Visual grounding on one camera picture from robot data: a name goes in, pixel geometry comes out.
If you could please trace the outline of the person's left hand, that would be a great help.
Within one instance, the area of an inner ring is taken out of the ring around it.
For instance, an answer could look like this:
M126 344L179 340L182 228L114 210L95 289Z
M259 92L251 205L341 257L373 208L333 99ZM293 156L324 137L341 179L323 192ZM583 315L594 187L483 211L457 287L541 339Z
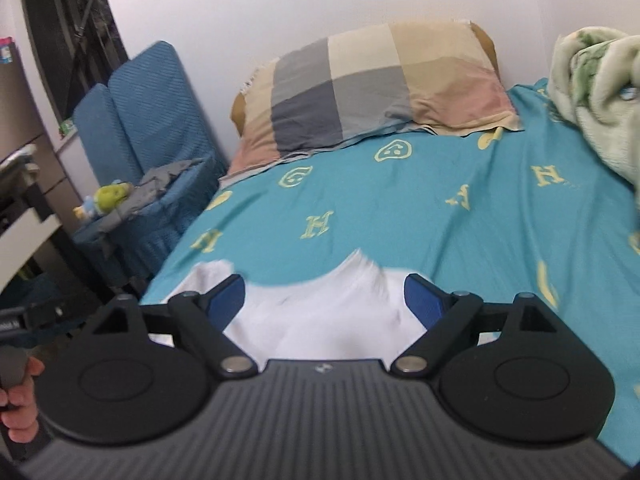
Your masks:
M12 442L26 444L32 442L38 434L35 378L43 371L43 362L30 356L26 362L22 382L9 390L1 390L1 406L8 408L1 413L1 421Z

